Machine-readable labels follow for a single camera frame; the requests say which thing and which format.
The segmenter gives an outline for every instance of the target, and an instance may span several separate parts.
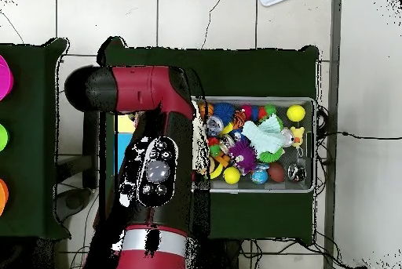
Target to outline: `pink bowl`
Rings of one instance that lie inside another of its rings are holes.
[[[0,56],[0,100],[7,96],[13,88],[13,74],[5,59]]]

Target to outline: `gray plastic bin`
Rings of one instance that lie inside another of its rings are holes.
[[[192,98],[197,103],[201,100]],[[283,183],[275,183],[268,180],[265,184],[257,185],[250,179],[250,174],[241,176],[240,181],[235,185],[229,185],[223,180],[223,173],[210,182],[210,191],[214,193],[308,193],[316,186],[316,101],[308,97],[233,97],[233,96],[207,96],[206,101],[211,104],[226,102],[232,104],[236,108],[240,108],[244,104],[264,106],[272,104],[276,106],[277,114],[283,121],[283,126],[290,128],[304,127],[305,134],[303,136],[303,144],[301,149],[302,156],[299,156],[295,147],[284,148],[286,153],[283,154],[279,162],[285,169],[285,181]],[[305,109],[305,117],[301,122],[291,122],[287,118],[287,109],[289,106],[299,104]],[[295,183],[289,180],[287,169],[290,164],[297,163],[303,165],[306,171],[306,178],[302,182]]]

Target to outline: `yellow duck toy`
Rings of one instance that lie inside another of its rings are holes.
[[[294,136],[294,142],[292,144],[293,147],[300,147],[303,143],[303,134],[305,133],[305,128],[301,127],[300,129],[296,129],[295,127],[291,127],[291,131]]]

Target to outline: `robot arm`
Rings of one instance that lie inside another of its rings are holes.
[[[115,200],[84,269],[109,263],[115,269],[185,269],[195,114],[185,73],[162,66],[84,67],[70,75],[64,90],[80,111],[146,111],[116,189],[128,202]],[[122,232],[121,250],[113,256],[111,244]]]

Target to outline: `green table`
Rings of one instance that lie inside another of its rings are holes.
[[[318,49],[240,51],[127,48],[109,38],[98,63],[108,66],[165,65],[194,69],[206,96],[289,96],[316,99]],[[192,95],[202,95],[188,72]],[[108,146],[113,124],[108,120]],[[108,156],[108,168],[113,166]],[[312,243],[312,200],[309,194],[211,194],[211,238],[301,238]]]

